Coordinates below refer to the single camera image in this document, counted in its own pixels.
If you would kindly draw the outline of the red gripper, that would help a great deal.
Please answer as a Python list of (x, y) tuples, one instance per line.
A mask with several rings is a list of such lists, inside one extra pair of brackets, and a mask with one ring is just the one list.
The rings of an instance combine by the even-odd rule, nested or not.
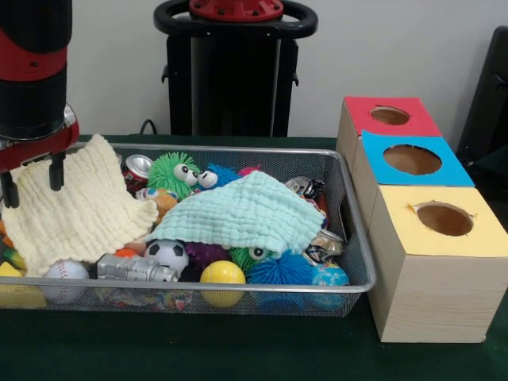
[(17, 184), (10, 171), (23, 163), (38, 157), (53, 154), (49, 166), (49, 182), (53, 191), (59, 191), (64, 185), (64, 160), (66, 151), (79, 137), (79, 127), (71, 125), (62, 128), (58, 133), (41, 140), (14, 143), (1, 150), (1, 185), (6, 208), (19, 207)]

